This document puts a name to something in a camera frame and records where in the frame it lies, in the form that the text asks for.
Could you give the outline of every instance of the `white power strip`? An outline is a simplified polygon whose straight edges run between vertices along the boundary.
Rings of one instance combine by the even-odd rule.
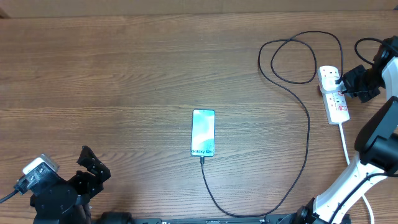
[[[346,99],[344,94],[341,93],[341,85],[335,84],[336,80],[340,78],[337,68],[333,66],[320,67],[318,78],[329,124],[348,121],[349,113]]]

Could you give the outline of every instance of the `wooden table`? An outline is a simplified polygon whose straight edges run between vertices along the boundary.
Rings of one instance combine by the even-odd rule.
[[[205,163],[208,183],[227,211],[250,214],[275,207],[303,162],[307,117],[286,91],[257,69],[260,46],[305,30],[337,35],[345,71],[362,63],[354,43],[397,34],[398,13],[314,12],[195,16],[89,17],[0,20],[0,195],[12,191],[22,168],[41,153],[71,178],[82,145],[110,168],[112,178],[92,201],[105,211],[134,217],[225,217],[211,201],[199,159],[190,156],[192,110],[216,110],[216,156]],[[299,38],[315,50],[318,66],[340,68],[335,40]],[[265,48],[262,64],[278,44]],[[379,45],[363,43],[372,58]],[[310,51],[288,44],[275,69],[297,81],[312,76]],[[327,123],[317,78],[289,87],[311,116],[307,166],[275,213],[295,212],[325,191],[346,167],[337,126]],[[384,95],[361,105],[347,99],[344,127],[349,153],[361,127]],[[396,223],[397,180],[373,187],[368,197],[378,223]],[[0,205],[0,223],[32,223],[31,193]],[[368,223],[359,201],[349,211]]]

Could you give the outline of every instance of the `phone screen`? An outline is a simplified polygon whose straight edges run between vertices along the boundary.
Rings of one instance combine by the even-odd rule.
[[[215,111],[193,110],[192,156],[214,156]]]

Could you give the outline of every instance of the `wall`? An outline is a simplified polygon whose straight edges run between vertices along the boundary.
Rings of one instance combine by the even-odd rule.
[[[229,12],[392,10],[396,0],[0,0],[0,16],[74,17]]]

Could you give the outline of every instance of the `black cable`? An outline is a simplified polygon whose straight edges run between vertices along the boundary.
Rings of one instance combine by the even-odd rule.
[[[9,195],[5,196],[4,198],[0,199],[0,203],[5,202],[6,200],[10,199],[12,196],[18,193],[18,190],[11,192]]]
[[[388,49],[390,49],[391,51],[393,51],[393,52],[395,53],[395,56],[398,57],[398,50],[395,49],[395,48],[394,48],[392,45],[390,45],[389,43],[387,43],[387,42],[385,42],[385,41],[382,41],[382,40],[379,40],[379,39],[376,39],[376,38],[367,37],[367,38],[359,39],[359,40],[355,43],[355,45],[354,45],[355,53],[356,53],[356,55],[357,55],[362,61],[364,61],[364,62],[366,62],[366,63],[368,63],[368,64],[370,64],[370,65],[373,66],[373,63],[370,62],[370,61],[368,61],[368,60],[366,60],[364,57],[362,57],[362,55],[358,52],[358,49],[357,49],[358,44],[361,43],[361,42],[363,42],[363,41],[365,41],[365,40],[371,40],[371,41],[379,42],[380,44],[384,45],[385,47],[387,47]]]
[[[312,48],[311,48],[308,44],[306,44],[305,42],[302,42],[301,40],[296,40],[296,39],[294,39],[294,37],[296,37],[296,36],[298,36],[298,35],[301,35],[301,34],[306,34],[306,33],[322,33],[322,34],[328,34],[328,35],[331,35],[332,37],[334,37],[334,38],[337,40],[338,45],[339,45],[339,47],[340,47],[340,54],[341,54],[341,74],[340,74],[340,76],[342,76],[342,74],[343,74],[343,61],[344,61],[344,57],[343,57],[343,48],[341,47],[341,43],[340,43],[340,41],[338,40],[338,38],[337,38],[335,35],[333,35],[333,34],[331,34],[331,33],[329,33],[329,32],[324,32],[324,31],[305,31],[305,32],[301,32],[301,33],[299,33],[299,34],[296,34],[296,35],[294,35],[293,37],[291,37],[291,38],[289,38],[289,39],[272,40],[272,41],[266,42],[265,44],[263,44],[263,45],[261,46],[260,51],[259,51],[258,61],[257,61],[260,72],[262,73],[262,75],[263,75],[268,81],[270,81],[271,83],[273,83],[273,84],[275,84],[275,85],[277,85],[277,86],[283,88],[284,90],[286,90],[286,91],[288,91],[290,94],[292,94],[292,95],[297,99],[297,101],[302,105],[302,107],[303,107],[303,109],[304,109],[304,112],[305,112],[305,114],[307,115],[307,119],[308,119],[308,128],[307,128],[307,143],[306,143],[306,147],[305,147],[305,157],[304,157],[303,166],[302,166],[302,168],[300,169],[300,172],[298,173],[298,175],[297,175],[296,179],[294,180],[292,186],[291,186],[290,189],[287,191],[287,193],[284,195],[284,197],[282,198],[282,200],[275,206],[275,208],[269,210],[268,212],[265,212],[265,213],[262,213],[262,214],[258,214],[258,215],[237,215],[237,214],[229,213],[229,212],[223,210],[223,209],[217,204],[217,202],[216,202],[216,200],[215,200],[213,194],[211,193],[211,191],[210,191],[210,189],[209,189],[209,187],[208,187],[208,185],[207,185],[207,181],[206,181],[206,177],[205,177],[205,171],[204,171],[204,167],[203,167],[203,165],[204,165],[204,163],[205,163],[205,158],[204,158],[204,157],[201,157],[201,159],[200,159],[200,163],[201,163],[201,172],[202,172],[202,175],[203,175],[203,180],[205,181],[205,185],[206,185],[207,191],[208,191],[208,193],[209,193],[211,199],[213,200],[214,204],[216,205],[216,207],[217,207],[218,209],[220,209],[223,213],[225,213],[225,214],[227,214],[227,215],[229,215],[229,216],[238,217],[238,218],[263,217],[263,216],[268,215],[268,214],[270,214],[271,212],[277,210],[277,209],[280,207],[280,205],[282,205],[282,203],[283,203],[284,200],[287,198],[287,196],[288,196],[289,193],[292,191],[292,189],[294,188],[295,184],[296,184],[297,181],[299,180],[299,178],[300,178],[300,176],[301,176],[301,174],[302,174],[302,172],[303,172],[303,170],[304,170],[305,164],[307,163],[307,157],[308,157],[308,143],[309,143],[309,140],[310,140],[310,114],[308,113],[308,110],[307,110],[307,108],[305,107],[304,103],[300,100],[300,98],[299,98],[296,94],[294,94],[294,93],[293,93],[292,91],[290,91],[288,88],[286,88],[286,87],[284,87],[284,86],[282,86],[282,85],[280,85],[280,84],[278,84],[278,83],[272,81],[270,78],[268,78],[268,77],[266,76],[266,74],[262,71],[261,63],[260,63],[261,52],[262,52],[262,49],[263,49],[266,45],[271,44],[271,43],[274,43],[274,42],[282,42],[282,41],[284,41],[284,43],[275,51],[274,56],[272,56],[272,59],[271,59],[271,69],[272,69],[272,72],[274,73],[274,75],[275,75],[276,77],[278,77],[278,78],[280,78],[281,80],[283,80],[283,81],[285,81],[285,82],[288,82],[288,83],[292,83],[292,84],[306,84],[306,83],[311,82],[311,81],[315,78],[315,75],[317,74],[317,59],[316,59],[316,57],[315,57],[315,53],[314,53],[314,51],[312,50]],[[299,42],[299,43],[301,43],[301,44],[306,45],[306,46],[310,49],[310,51],[311,51],[311,53],[312,53],[312,55],[313,55],[313,59],[314,59],[314,62],[315,62],[315,71],[314,71],[314,74],[313,74],[312,78],[310,78],[308,81],[305,81],[305,82],[293,82],[293,81],[290,81],[290,80],[286,80],[286,79],[282,78],[281,76],[279,76],[279,75],[276,73],[276,71],[274,70],[273,61],[274,61],[274,58],[275,58],[277,52],[278,52],[285,44],[289,43],[290,41],[295,41],[295,42]]]

